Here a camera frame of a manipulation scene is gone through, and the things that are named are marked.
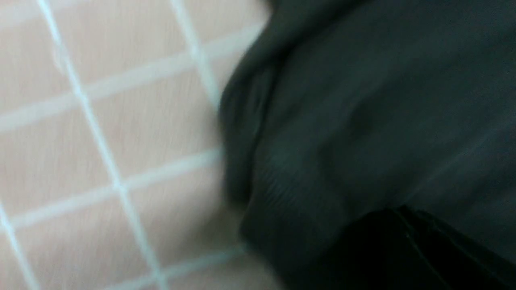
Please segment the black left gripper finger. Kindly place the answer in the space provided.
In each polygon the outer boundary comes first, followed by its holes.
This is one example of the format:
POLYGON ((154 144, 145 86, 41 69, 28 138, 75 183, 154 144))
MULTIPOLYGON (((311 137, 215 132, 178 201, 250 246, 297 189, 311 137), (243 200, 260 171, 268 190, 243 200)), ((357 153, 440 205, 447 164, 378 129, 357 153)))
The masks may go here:
POLYGON ((313 290, 514 290, 515 265, 422 211, 354 222, 319 263, 313 290))

